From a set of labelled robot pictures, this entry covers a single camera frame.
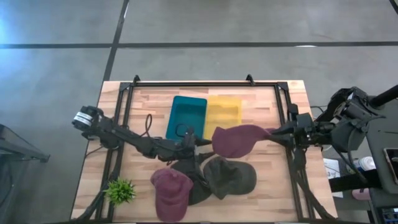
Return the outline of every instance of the cap brim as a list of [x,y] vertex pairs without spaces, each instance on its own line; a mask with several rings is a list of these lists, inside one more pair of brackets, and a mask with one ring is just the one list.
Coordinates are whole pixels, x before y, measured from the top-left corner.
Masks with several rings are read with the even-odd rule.
[[257,174],[254,167],[245,162],[228,161],[233,166],[237,167],[242,173],[241,182],[231,188],[229,194],[231,195],[244,195],[252,192],[257,184]]
[[203,168],[203,173],[205,175],[205,179],[208,181],[208,185],[211,192],[220,200],[222,200],[228,194],[230,194],[232,188],[241,183],[240,182],[241,171],[237,167],[232,167],[232,169],[238,172],[234,172],[231,169],[229,170],[230,171],[229,174],[224,174],[223,176],[220,176],[221,174],[219,173],[219,170],[217,170],[220,169],[221,165],[220,162],[224,162],[228,165],[232,164],[230,163],[230,161],[225,160],[225,158],[216,157],[205,165],[205,167]]
[[211,190],[208,186],[203,185],[200,180],[193,180],[193,187],[190,191],[188,205],[195,205],[208,199],[211,195]]
[[158,218],[167,223],[179,222],[187,212],[188,198],[189,194],[186,194],[180,203],[172,205],[156,194],[155,207]]

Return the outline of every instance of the small green plant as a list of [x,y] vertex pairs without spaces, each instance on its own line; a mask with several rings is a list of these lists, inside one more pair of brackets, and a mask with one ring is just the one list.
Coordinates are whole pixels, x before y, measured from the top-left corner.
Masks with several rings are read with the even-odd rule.
[[104,190],[105,196],[115,205],[118,206],[123,202],[130,202],[136,197],[134,185],[131,181],[118,178],[108,183],[109,188]]

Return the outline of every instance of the black metal frame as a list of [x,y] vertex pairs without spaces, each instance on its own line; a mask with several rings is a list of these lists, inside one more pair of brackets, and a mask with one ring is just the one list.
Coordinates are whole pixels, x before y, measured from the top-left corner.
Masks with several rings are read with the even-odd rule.
[[[118,100],[116,102],[116,108],[115,108],[115,114],[114,114],[114,120],[115,122],[118,122],[119,120],[119,115],[120,115],[120,110],[121,110],[121,104],[124,96],[124,92],[128,91],[127,94],[127,100],[126,100],[126,108],[124,111],[124,117],[123,117],[123,123],[122,126],[127,126],[128,121],[129,121],[129,109],[131,107],[131,101],[132,101],[132,94],[134,91],[134,87],[168,87],[168,86],[264,86],[264,87],[271,87],[275,91],[275,97],[277,101],[277,107],[278,107],[278,112],[279,112],[279,119],[280,123],[284,124],[286,122],[285,119],[285,113],[282,105],[282,98],[280,95],[280,92],[282,91],[285,95],[285,100],[287,105],[291,103],[290,100],[290,95],[289,95],[289,87],[287,82],[255,82],[252,78],[251,75],[248,75],[246,77],[246,82],[140,82],[140,78],[136,75],[134,78],[133,82],[122,82],[120,83],[119,87],[119,94],[118,94]],[[292,151],[291,149],[286,147],[286,159],[287,159],[287,164],[289,167],[289,173],[290,173],[290,182],[292,185],[292,191],[293,191],[293,199],[294,199],[294,204],[297,212],[297,218],[298,221],[305,219],[303,217],[303,209],[301,206],[301,200],[300,200],[300,195],[299,195],[299,189],[297,187],[297,182],[296,180],[292,177],[292,172],[296,172],[293,167],[293,156],[292,156]],[[124,145],[122,145],[120,148],[117,150],[108,150],[106,159],[105,159],[105,165],[104,165],[104,171],[103,171],[103,178],[101,181],[101,186],[107,183],[109,178],[115,178],[110,177],[110,169],[111,169],[111,161],[115,153],[117,153],[116,157],[116,163],[114,166],[113,174],[116,174],[119,176],[120,171],[121,171],[121,162],[123,158],[123,151],[124,151]],[[307,173],[305,169],[299,170],[298,171],[301,178],[304,180],[306,186],[308,187],[308,179],[307,179]],[[305,197],[306,205],[307,205],[307,210],[308,210],[308,217],[309,219],[315,219],[315,214],[312,205],[308,201],[308,198]],[[112,222],[113,221],[113,214],[114,214],[114,206],[113,204],[109,203],[109,209],[108,209],[108,214],[106,218],[103,218],[103,205],[104,201],[103,198],[101,199],[99,205],[96,208],[96,213],[95,213],[95,219],[91,220],[93,222],[100,222],[100,223],[106,223],[106,222]]]

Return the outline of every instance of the wooden table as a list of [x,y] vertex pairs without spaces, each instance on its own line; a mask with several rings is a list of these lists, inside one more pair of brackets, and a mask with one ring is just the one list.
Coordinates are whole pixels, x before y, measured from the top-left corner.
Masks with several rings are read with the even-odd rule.
[[[290,97],[298,105],[300,113],[310,112],[304,82],[287,81]],[[98,107],[106,116],[113,117],[120,82],[104,82]],[[147,114],[153,115],[151,136],[165,137],[170,109],[175,95],[208,98],[210,95],[235,96],[242,99],[242,123],[256,124],[263,128],[278,128],[279,114],[275,92],[269,87],[144,87],[134,88],[130,109],[129,127],[136,133],[145,131]],[[124,108],[121,110],[122,122]],[[90,152],[99,142],[90,142]],[[210,151],[211,146],[200,150]],[[106,149],[91,154],[83,166],[81,179],[72,211],[78,217],[98,193],[103,174]],[[247,195],[228,195],[224,200],[212,195],[207,200],[189,206],[182,222],[274,222],[297,221],[292,187],[284,147],[270,142],[258,142],[252,152],[237,161],[250,163],[257,172],[256,188]],[[155,170],[166,167],[157,159],[143,157],[135,148],[125,144],[121,177],[131,179],[136,185],[137,197],[124,203],[114,212],[114,222],[159,222],[155,211],[155,190],[149,179]],[[307,175],[310,188],[316,198],[332,215],[337,217],[335,204],[323,166],[321,151],[317,147],[307,151]],[[307,212],[303,193],[302,207]],[[104,206],[106,216],[108,204]]]

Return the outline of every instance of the black cable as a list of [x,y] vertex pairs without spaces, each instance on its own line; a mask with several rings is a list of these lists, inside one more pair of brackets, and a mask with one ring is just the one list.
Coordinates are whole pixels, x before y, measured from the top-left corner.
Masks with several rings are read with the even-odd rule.
[[99,147],[99,148],[97,148],[97,149],[95,149],[95,150],[93,150],[93,151],[87,153],[86,156],[85,156],[85,158],[87,158],[88,155],[90,155],[91,153],[94,153],[94,152],[96,152],[96,151],[98,151],[98,150],[100,150],[100,149],[102,149],[102,148],[104,148],[104,146],[101,146],[101,147]]
[[0,202],[0,208],[3,206],[4,202],[6,202],[8,196],[9,196],[10,193],[11,193],[11,190],[12,190],[12,188],[13,188],[13,185],[14,185],[14,184],[13,184],[14,181],[13,181],[12,173],[11,173],[11,165],[10,165],[9,162],[6,162],[6,164],[8,165],[8,176],[9,176],[9,181],[10,181],[10,188],[8,189],[6,196],[4,196],[4,198],[3,198],[3,199],[1,200],[1,202]]
[[322,108],[323,107],[328,107],[327,105],[326,106],[310,106],[310,108],[318,108],[320,111],[322,111],[322,113],[323,112],[325,112]]
[[145,134],[148,136],[148,138],[150,138],[150,140],[151,140],[151,142],[153,143],[153,144],[155,144],[156,146],[159,146],[159,147],[161,147],[162,149],[166,149],[166,150],[170,150],[170,151],[175,151],[175,152],[177,152],[177,151],[182,151],[182,150],[185,150],[185,148],[181,148],[181,149],[172,149],[172,148],[169,148],[169,147],[165,147],[165,146],[163,146],[162,144],[160,144],[160,143],[158,143],[156,140],[154,140],[154,138],[152,138],[151,136],[150,136],[150,134],[149,134],[149,130],[150,130],[150,127],[152,126],[152,115],[151,114],[148,114],[147,115],[147,118],[146,118],[146,120],[145,120],[145,132],[144,133],[142,133],[141,135],[140,135],[140,138],[141,137],[143,137]]
[[338,171],[338,170],[335,170],[335,169],[330,168],[330,167],[328,167],[328,166],[325,166],[325,167],[328,168],[328,169],[331,169],[331,170],[333,170],[333,171],[336,171],[337,173],[340,173],[340,171]]
[[[377,116],[372,116],[368,119],[364,119],[363,121],[361,121],[360,123],[358,123],[358,126],[362,126],[374,119],[379,119],[379,118],[385,118],[385,116],[383,115],[377,115]],[[353,138],[353,134],[354,134],[355,129],[353,129],[348,137],[348,142],[347,142],[347,155],[348,155],[348,161],[347,158],[345,158],[345,156],[339,152],[338,150],[336,150],[336,152],[339,154],[339,156],[344,160],[344,162],[355,172],[356,175],[358,175],[358,177],[361,179],[362,183],[367,183],[368,180],[365,178],[365,176],[356,168],[356,166],[354,166],[354,160],[351,154],[351,140]]]

